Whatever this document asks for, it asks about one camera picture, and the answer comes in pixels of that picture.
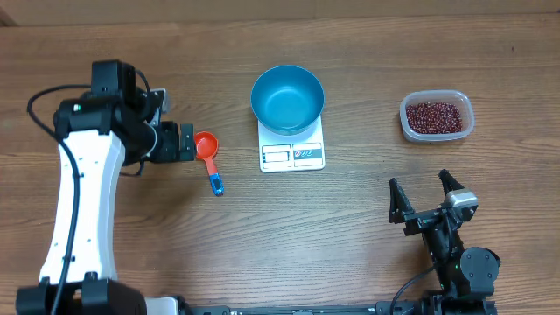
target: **wooden tabletop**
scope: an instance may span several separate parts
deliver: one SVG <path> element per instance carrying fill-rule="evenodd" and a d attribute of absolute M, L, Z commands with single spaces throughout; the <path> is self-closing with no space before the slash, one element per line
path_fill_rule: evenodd
<path fill-rule="evenodd" d="M 479 197 L 460 234 L 502 260 L 501 314 L 560 307 L 560 15 L 383 17 L 286 22 L 0 28 L 0 313 L 35 285 L 53 232 L 56 143 L 25 113 L 54 85 L 89 83 L 118 58 L 167 88 L 169 119 L 220 139 L 226 193 L 201 162 L 148 164 L 120 178 L 119 278 L 146 296 L 192 305 L 363 305 L 389 300 L 430 265 L 420 235 L 388 223 L 389 180 L 418 210 L 443 200 L 447 168 Z M 326 168 L 263 174 L 249 93 L 282 64 L 307 67 L 326 92 Z M 413 144 L 399 104 L 457 89 L 476 116 L 464 141 Z M 63 98 L 36 104 L 50 122 Z M 406 298 L 436 288 L 434 275 Z"/>

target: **clear plastic container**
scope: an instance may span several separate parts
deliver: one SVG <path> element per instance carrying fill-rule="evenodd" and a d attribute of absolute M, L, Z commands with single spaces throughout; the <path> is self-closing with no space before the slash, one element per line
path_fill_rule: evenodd
<path fill-rule="evenodd" d="M 463 131 L 450 134 L 419 134 L 412 130 L 406 116 L 406 108 L 423 102 L 448 102 L 457 106 L 463 123 Z M 474 130 L 473 105 L 465 94 L 455 90 L 430 90 L 408 94 L 401 102 L 401 125 L 404 137 L 414 143 L 433 143 L 457 140 Z"/>

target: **teal bowl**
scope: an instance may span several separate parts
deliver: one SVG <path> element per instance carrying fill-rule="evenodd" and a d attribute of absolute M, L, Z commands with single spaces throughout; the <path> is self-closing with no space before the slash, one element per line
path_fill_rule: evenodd
<path fill-rule="evenodd" d="M 312 125 L 325 106 L 319 79 L 301 66 L 275 66 L 256 80 L 251 108 L 266 128 L 279 135 L 296 135 Z"/>

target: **container of beans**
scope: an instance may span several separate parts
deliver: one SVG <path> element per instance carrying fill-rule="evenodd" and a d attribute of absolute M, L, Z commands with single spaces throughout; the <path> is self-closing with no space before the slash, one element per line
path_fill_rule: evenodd
<path fill-rule="evenodd" d="M 457 140 L 474 130 L 473 105 L 455 90 L 411 93 L 401 102 L 401 125 L 414 143 Z"/>

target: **kitchen scale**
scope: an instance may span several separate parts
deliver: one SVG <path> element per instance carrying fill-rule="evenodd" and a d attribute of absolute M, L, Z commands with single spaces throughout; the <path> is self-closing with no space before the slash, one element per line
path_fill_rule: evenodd
<path fill-rule="evenodd" d="M 321 170 L 325 167 L 325 142 L 321 116 L 308 129 L 278 135 L 258 122 L 259 161 L 262 172 Z"/>

